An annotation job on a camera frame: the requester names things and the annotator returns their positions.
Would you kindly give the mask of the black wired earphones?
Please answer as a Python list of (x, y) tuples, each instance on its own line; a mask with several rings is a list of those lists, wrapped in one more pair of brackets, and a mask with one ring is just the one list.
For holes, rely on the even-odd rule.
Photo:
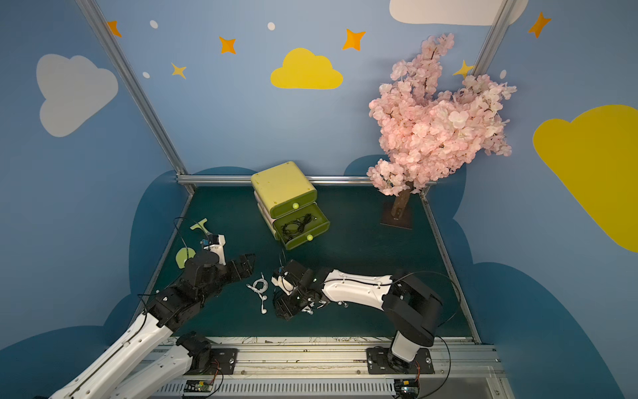
[(296, 220), (295, 224), (297, 225), (297, 232), (301, 234), (305, 230), (306, 226), (314, 221), (314, 219), (315, 217), (313, 216), (313, 214), (308, 213), (305, 214), (302, 218)]
[(286, 239), (292, 239), (302, 234), (304, 229), (305, 224), (302, 221), (296, 219), (284, 224), (282, 226), (282, 233)]

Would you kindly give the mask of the yellow-green drawer cabinet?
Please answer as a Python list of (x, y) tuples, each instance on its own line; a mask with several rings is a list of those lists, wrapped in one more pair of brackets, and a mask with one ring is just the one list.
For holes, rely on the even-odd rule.
[[(331, 222), (317, 205), (317, 190), (298, 166), (288, 161), (251, 176), (259, 211), (274, 238), (286, 250), (295, 249), (326, 233)], [(282, 226), (311, 213), (314, 221), (297, 237), (286, 239)]]

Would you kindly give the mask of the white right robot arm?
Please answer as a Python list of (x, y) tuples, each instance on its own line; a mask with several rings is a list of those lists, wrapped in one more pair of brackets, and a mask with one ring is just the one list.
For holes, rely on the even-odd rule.
[(278, 288), (273, 298), (276, 315), (284, 320), (327, 304), (359, 304), (382, 311), (396, 329), (387, 357), (397, 370), (411, 367), (420, 349), (433, 346), (444, 307), (435, 291), (402, 269), (382, 276), (338, 269), (316, 273), (292, 260), (273, 273), (271, 282)]

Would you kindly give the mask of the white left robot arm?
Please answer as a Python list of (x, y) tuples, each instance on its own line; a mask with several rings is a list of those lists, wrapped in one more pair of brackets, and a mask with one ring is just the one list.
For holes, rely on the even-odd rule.
[(251, 277), (255, 263), (255, 254), (242, 254), (223, 264), (209, 250), (187, 259), (181, 275), (151, 296), (131, 327), (52, 397), (108, 398), (149, 353), (197, 316), (208, 299), (226, 285)]

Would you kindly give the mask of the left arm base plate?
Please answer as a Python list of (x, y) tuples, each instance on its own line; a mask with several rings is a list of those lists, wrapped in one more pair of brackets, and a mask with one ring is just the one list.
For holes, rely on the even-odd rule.
[(213, 375), (221, 371), (224, 375), (233, 375), (239, 350), (222, 347), (204, 349), (193, 357), (187, 375)]

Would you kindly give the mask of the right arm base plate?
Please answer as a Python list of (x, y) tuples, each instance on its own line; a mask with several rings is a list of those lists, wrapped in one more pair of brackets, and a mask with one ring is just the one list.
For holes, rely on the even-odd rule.
[(370, 375), (382, 374), (434, 374), (435, 369), (430, 351), (421, 348), (412, 362), (407, 362), (395, 356), (388, 347), (369, 347), (366, 350), (367, 367)]

